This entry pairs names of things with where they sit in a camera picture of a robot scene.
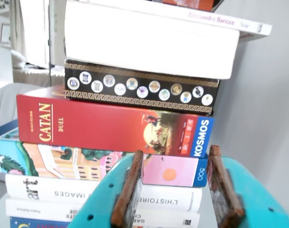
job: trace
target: greek key pattern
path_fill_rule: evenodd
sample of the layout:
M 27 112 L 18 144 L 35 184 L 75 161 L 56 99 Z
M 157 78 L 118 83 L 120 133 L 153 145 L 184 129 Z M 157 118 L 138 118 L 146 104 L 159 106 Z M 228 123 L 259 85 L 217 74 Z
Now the greek key pattern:
M 101 66 L 86 66 L 82 64 L 73 64 L 73 63 L 65 63 L 66 69 L 73 69 L 73 70 L 82 70 L 82 71 L 92 71 L 97 73 L 106 73 L 112 75 L 121 75 L 126 77 L 139 77 L 145 78 L 150 80 L 160 80 L 166 82 L 173 82 L 173 83 L 185 83 L 197 86 L 207 86 L 207 87 L 214 87 L 217 88 L 219 86 L 218 82 L 209 82 L 209 81 L 201 81 L 192 79 L 192 77 L 175 77 L 175 76 L 163 76 L 163 75 L 155 75 L 150 73 L 142 73 L 142 72 L 133 72 L 133 71 L 126 71 L 126 70 L 119 70 L 109 67 L 101 67 Z
M 201 106 L 201 105 L 179 104 L 179 103 L 167 102 L 167 101 L 154 101 L 154 100 L 139 99 L 139 98 L 126 97 L 126 96 L 94 94 L 94 93 L 80 92 L 80 91 L 73 91 L 73 90 L 65 90 L 65 96 L 72 97 L 72 98 L 84 98 L 84 99 L 96 100 L 96 101 L 118 102 L 118 103 L 131 104 L 131 105 L 143 105 L 143 106 L 150 106 L 150 107 L 179 109 L 179 110 L 201 112 L 201 113 L 212 112 L 212 107 Z

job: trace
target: blue book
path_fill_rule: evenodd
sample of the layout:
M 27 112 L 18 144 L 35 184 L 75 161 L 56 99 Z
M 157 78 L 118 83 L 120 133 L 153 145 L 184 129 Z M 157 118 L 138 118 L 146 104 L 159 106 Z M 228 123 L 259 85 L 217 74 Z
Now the blue book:
M 10 228 L 67 228 L 69 222 L 10 217 Z

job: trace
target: white paperback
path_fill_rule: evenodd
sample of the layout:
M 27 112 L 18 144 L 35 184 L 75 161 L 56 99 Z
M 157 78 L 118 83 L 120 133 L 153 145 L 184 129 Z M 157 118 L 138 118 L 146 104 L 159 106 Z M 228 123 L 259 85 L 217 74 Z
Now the white paperback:
M 71 222 L 80 208 L 80 204 L 6 200 L 7 216 L 26 219 Z M 199 213 L 137 208 L 133 226 L 197 228 L 199 218 Z
M 96 5 L 103 5 L 111 8 L 118 8 L 127 11 L 139 12 L 148 15 L 157 15 L 166 18 L 188 20 L 203 24 L 215 25 L 229 29 L 236 29 L 241 32 L 240 39 L 252 37 L 258 39 L 269 36 L 272 25 L 252 20 L 240 19 L 221 14 L 206 12 L 197 9 L 177 7 L 158 2 L 142 0 L 82 0 Z
M 44 178 L 7 174 L 7 193 L 12 198 L 83 204 L 99 181 Z M 197 212 L 202 200 L 201 188 L 143 185 L 139 209 Z

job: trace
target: white wall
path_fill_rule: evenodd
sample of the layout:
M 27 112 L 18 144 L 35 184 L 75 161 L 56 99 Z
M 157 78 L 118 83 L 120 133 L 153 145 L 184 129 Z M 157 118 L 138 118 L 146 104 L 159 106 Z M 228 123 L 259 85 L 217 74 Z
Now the white wall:
M 222 81 L 210 140 L 244 164 L 289 212 L 289 0 L 225 0 L 217 13 L 273 25 L 239 45 Z

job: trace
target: curtain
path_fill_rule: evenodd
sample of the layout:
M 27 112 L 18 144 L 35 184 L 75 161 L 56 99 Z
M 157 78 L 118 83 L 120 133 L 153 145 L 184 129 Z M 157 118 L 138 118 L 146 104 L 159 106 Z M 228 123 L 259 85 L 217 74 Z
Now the curtain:
M 20 0 L 10 1 L 10 42 L 11 49 L 18 51 L 27 59 Z

